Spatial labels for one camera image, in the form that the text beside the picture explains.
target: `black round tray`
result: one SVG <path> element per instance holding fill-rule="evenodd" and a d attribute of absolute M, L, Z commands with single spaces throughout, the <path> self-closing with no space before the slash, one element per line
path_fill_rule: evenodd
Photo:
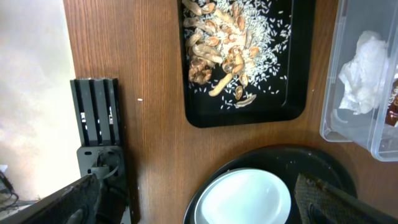
<path fill-rule="evenodd" d="M 199 188 L 188 205 L 183 224 L 195 224 L 193 213 L 200 195 L 218 176 L 238 168 L 266 170 L 281 178 L 289 188 L 292 208 L 286 223 L 301 223 L 299 208 L 294 199 L 294 187 L 299 173 L 311 173 L 354 197 L 356 189 L 346 169 L 329 154 L 304 146 L 269 146 L 256 149 L 227 163 Z"/>

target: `white floor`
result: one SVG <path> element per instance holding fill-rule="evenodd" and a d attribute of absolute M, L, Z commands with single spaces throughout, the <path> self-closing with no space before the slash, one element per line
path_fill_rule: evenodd
<path fill-rule="evenodd" d="M 23 200 L 80 178 L 62 0 L 0 1 L 0 164 Z"/>

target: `square black tray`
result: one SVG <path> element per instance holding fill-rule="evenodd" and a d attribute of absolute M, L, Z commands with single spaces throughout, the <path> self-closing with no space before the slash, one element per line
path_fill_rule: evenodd
<path fill-rule="evenodd" d="M 237 124 L 262 123 L 271 121 L 287 121 L 298 118 L 305 109 L 307 100 L 308 73 L 310 70 L 310 56 L 312 46 L 312 33 L 315 14 L 316 0 L 279 0 L 272 1 L 274 9 L 268 15 L 277 16 L 279 11 L 290 11 L 289 15 L 283 20 L 289 19 L 291 25 L 291 35 L 288 49 L 279 55 L 281 68 L 279 73 L 286 74 L 286 80 L 276 77 L 269 80 L 265 85 L 261 85 L 261 90 L 253 92 L 257 95 L 255 101 L 244 108 L 236 109 L 231 107 L 229 110 L 220 109 L 222 95 L 210 97 L 208 91 L 211 86 L 204 85 L 201 92 L 194 92 L 189 88 L 188 81 L 189 62 L 185 50 L 185 37 L 183 27 L 183 8 L 181 0 L 178 0 L 178 16 L 180 26 L 180 45 L 183 71 L 183 87 L 185 98 L 185 114 L 188 121 L 198 128 L 208 128 L 215 126 L 229 126 Z M 225 76 L 222 69 L 217 66 L 213 70 L 212 80 L 220 80 Z M 272 85 L 280 89 L 278 95 L 263 93 L 267 87 Z"/>

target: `brown wooden surface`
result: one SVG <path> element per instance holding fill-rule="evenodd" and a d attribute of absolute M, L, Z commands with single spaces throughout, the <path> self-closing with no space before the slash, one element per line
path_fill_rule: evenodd
<path fill-rule="evenodd" d="M 64 0 L 76 76 L 119 78 L 140 223 L 181 223 L 195 191 L 220 166 L 251 149 L 282 143 L 335 156 L 353 176 L 361 200 L 398 217 L 398 163 L 378 162 L 355 144 L 332 144 L 319 135 L 337 2 L 317 3 L 301 117 L 198 129 L 184 114 L 176 0 Z M 135 175 L 129 178 L 134 185 Z"/>

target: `pile of nuts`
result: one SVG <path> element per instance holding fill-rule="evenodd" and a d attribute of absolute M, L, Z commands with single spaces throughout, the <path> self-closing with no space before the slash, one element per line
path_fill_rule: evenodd
<path fill-rule="evenodd" d="M 235 89 L 235 98 L 240 100 L 244 88 L 249 85 L 250 77 L 244 72 L 245 66 L 248 64 L 251 64 L 252 67 L 255 66 L 253 58 L 260 49 L 251 46 L 252 32 L 245 27 L 239 5 L 237 2 L 231 5 L 231 15 L 217 9 L 213 2 L 203 7 L 191 0 L 182 0 L 182 4 L 197 16 L 213 13 L 214 17 L 218 18 L 203 22 L 199 17 L 188 17 L 183 22 L 184 27 L 196 27 L 195 33 L 185 43 L 190 57 L 188 79 L 191 82 L 204 85 L 211 78 L 212 68 L 218 64 L 226 75 L 213 90 L 209 91 L 209 95 L 219 95 L 234 76 L 239 76 L 241 86 L 237 86 Z M 245 56 L 243 50 L 248 50 L 249 53 Z M 237 105 L 246 106 L 255 97 L 253 95 Z"/>

